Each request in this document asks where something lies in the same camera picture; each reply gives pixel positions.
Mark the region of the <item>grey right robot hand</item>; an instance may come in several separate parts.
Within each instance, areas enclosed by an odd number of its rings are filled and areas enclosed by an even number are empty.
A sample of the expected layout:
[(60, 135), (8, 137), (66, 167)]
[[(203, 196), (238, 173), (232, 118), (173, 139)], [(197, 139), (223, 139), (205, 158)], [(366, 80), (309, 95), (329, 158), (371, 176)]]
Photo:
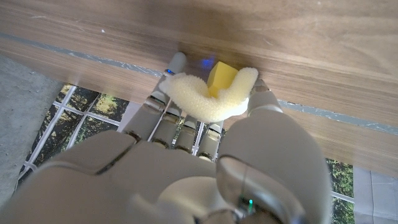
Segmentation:
[(174, 55), (120, 132), (57, 154), (1, 208), (2, 223), (329, 223), (320, 146), (255, 68), (212, 98)]

